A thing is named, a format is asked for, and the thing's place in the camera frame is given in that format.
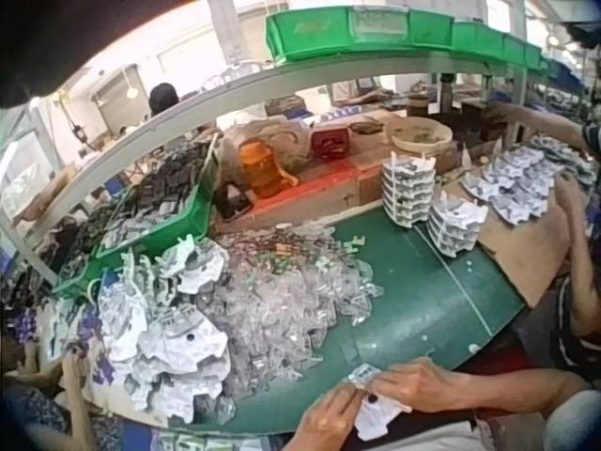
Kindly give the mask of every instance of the green plastic bin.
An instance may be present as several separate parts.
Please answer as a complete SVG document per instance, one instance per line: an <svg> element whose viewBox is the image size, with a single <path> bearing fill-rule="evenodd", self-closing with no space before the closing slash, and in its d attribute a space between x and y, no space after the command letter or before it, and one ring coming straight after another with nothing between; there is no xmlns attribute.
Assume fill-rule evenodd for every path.
<svg viewBox="0 0 601 451"><path fill-rule="evenodd" d="M111 224L113 219L115 218L117 212L119 211L120 205L123 202L123 199L127 197L128 190L123 192L122 197L118 201L113 213L111 214L109 220L106 222L105 226ZM96 259L96 253L100 249L100 245L96 245L92 252L90 252L90 259L87 264L82 269L82 272L77 276L70 279L65 279L61 272L58 273L58 280L56 281L56 285L53 288L53 294L61 298L71 298L76 299L79 296L87 295L87 287L90 282L94 279L98 279L102 270L104 270L104 265L101 261Z"/></svg>
<svg viewBox="0 0 601 451"><path fill-rule="evenodd" d="M562 64L555 59L548 60L548 78L553 80L557 80L560 76L560 70L562 69Z"/></svg>
<svg viewBox="0 0 601 451"><path fill-rule="evenodd" d="M503 59L505 34L478 22L458 22L453 25L453 49L466 54Z"/></svg>
<svg viewBox="0 0 601 451"><path fill-rule="evenodd" d="M541 48L529 43L524 44L524 60L528 69L540 70Z"/></svg>
<svg viewBox="0 0 601 451"><path fill-rule="evenodd" d="M267 17L265 33L276 63L298 61L349 48L347 7L307 8Z"/></svg>
<svg viewBox="0 0 601 451"><path fill-rule="evenodd" d="M547 58L545 58L544 56L541 56L541 62L538 67L538 71L543 75L548 75L548 67L549 67L549 60Z"/></svg>
<svg viewBox="0 0 601 451"><path fill-rule="evenodd" d="M503 61L509 64L525 66L524 41L508 33L503 37Z"/></svg>
<svg viewBox="0 0 601 451"><path fill-rule="evenodd" d="M450 49L453 45L454 21L453 17L437 12L411 9L408 21L411 44Z"/></svg>
<svg viewBox="0 0 601 451"><path fill-rule="evenodd" d="M101 267L112 270L120 268L123 266L121 254L127 252L130 248L133 249L136 255L144 254L153 258L176 245L178 238L185 238L189 234L196 239L205 237L210 219L213 183L217 178L218 167L219 162L211 146L199 182L190 193L193 201L188 203L186 209L179 216L169 218L163 223L155 225L148 233L135 240L122 242L120 245L109 249L101 246L95 255ZM117 211L125 205L125 200L119 205Z"/></svg>
<svg viewBox="0 0 601 451"><path fill-rule="evenodd" d="M410 45L408 12L399 8L348 7L352 51L399 50Z"/></svg>

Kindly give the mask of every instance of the hand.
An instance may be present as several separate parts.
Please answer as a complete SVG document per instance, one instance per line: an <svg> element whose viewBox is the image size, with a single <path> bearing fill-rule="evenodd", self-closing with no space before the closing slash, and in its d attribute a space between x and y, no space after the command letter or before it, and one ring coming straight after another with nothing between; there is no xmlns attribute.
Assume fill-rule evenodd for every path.
<svg viewBox="0 0 601 451"><path fill-rule="evenodd" d="M60 377L63 375L63 362L61 359L56 359L45 367L43 367L40 373L46 378L49 385L57 385L60 381Z"/></svg>
<svg viewBox="0 0 601 451"><path fill-rule="evenodd" d="M31 340L23 345L23 362L17 362L17 372L19 374L32 374L38 371L38 352L39 345L37 341Z"/></svg>
<svg viewBox="0 0 601 451"><path fill-rule="evenodd" d="M390 96L381 89L376 89L375 91L368 92L363 96L363 99L365 101L387 101L389 98Z"/></svg>
<svg viewBox="0 0 601 451"><path fill-rule="evenodd" d="M511 103L499 102L487 107L482 116L493 122L519 122L523 117L524 109Z"/></svg>
<svg viewBox="0 0 601 451"><path fill-rule="evenodd" d="M367 385L367 391L395 399L420 412L450 411L460 408L465 377L422 357L377 374Z"/></svg>
<svg viewBox="0 0 601 451"><path fill-rule="evenodd" d="M351 383L334 388L309 408L285 451L337 451L353 429L364 391Z"/></svg>
<svg viewBox="0 0 601 451"><path fill-rule="evenodd" d="M80 388L82 377L85 375L85 361L82 357L83 352L81 349L75 347L67 349L62 363L63 375L65 376L67 386Z"/></svg>
<svg viewBox="0 0 601 451"><path fill-rule="evenodd" d="M569 219L584 220L584 199L574 176L562 173L555 178L555 200Z"/></svg>

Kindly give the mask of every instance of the person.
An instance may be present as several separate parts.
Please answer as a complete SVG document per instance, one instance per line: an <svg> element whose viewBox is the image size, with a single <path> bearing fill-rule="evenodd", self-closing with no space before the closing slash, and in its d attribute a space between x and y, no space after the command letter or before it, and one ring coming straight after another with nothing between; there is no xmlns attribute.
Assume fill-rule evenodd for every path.
<svg viewBox="0 0 601 451"><path fill-rule="evenodd" d="M2 403L26 435L43 451L116 451L121 449L119 420L90 416L82 396L82 353L69 348L64 358L41 370L37 366L38 346L29 342L20 347L2 334ZM69 412L41 390L56 387L63 376Z"/></svg>
<svg viewBox="0 0 601 451"><path fill-rule="evenodd" d="M192 97L196 93L191 93L189 95L184 96L183 100ZM150 107L150 113L154 117L163 111L168 110L172 106L175 106L179 103L179 96L177 95L176 88L169 83L160 83L154 86L150 90L150 96L148 97L148 106ZM223 134L221 130L217 127L217 122L211 121L206 124L198 127L198 132L200 133L200 137L211 136L214 133L218 133L219 135Z"/></svg>
<svg viewBox="0 0 601 451"><path fill-rule="evenodd" d="M331 85L331 102L333 106L364 105L390 98L375 78L360 78Z"/></svg>
<svg viewBox="0 0 601 451"><path fill-rule="evenodd" d="M592 440L598 438L591 432L595 426L601 426L601 393L591 390L574 373L529 369L498 376L474 376L448 371L428 358L421 358L379 373L366 391L350 383L331 390L305 412L284 450L340 450L353 429L366 393L394 399L419 412L476 408L540 412L547 419L544 439L547 451L594 449ZM482 441L478 441L470 425L464 426L436 428L390 443L386 449L484 451Z"/></svg>
<svg viewBox="0 0 601 451"><path fill-rule="evenodd" d="M509 123L519 122L568 146L586 150L601 161L601 129L598 126L582 127L561 116L507 103L494 105L484 116ZM589 242L585 234L583 194L576 180L571 176L558 177L555 196L567 217L570 272L553 284L534 310L532 320L527 320L523 334L529 333L530 324L532 334L549 340L549 360L556 367L576 371L586 380L593 381L601 378L601 213L596 205L597 214Z"/></svg>

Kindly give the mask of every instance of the workbench surface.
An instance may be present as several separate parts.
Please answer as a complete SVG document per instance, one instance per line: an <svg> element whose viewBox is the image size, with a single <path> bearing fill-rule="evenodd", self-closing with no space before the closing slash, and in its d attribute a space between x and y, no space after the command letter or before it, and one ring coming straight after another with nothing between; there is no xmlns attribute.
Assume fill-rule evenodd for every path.
<svg viewBox="0 0 601 451"><path fill-rule="evenodd" d="M523 307L480 247L455 259L443 257L430 246L424 226L398 227L382 208L339 223L335 235L342 241L366 238L357 257L372 265L374 283L385 289L374 300L372 316L356 327L339 318L318 351L322 363L301 381L277 382L268 392L238 401L236 417L224 426L171 421L171 427L233 434L291 431L320 394L360 364L384 368L427 354L456 368Z"/></svg>

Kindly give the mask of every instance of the orange container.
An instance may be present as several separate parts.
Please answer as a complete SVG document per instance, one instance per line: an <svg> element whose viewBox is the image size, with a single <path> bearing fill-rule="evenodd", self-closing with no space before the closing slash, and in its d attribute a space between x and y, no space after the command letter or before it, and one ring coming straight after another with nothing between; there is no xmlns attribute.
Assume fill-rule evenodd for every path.
<svg viewBox="0 0 601 451"><path fill-rule="evenodd" d="M251 138L240 144L239 159L244 175L258 197L272 197L299 184L299 180L277 162L273 148L260 138Z"/></svg>

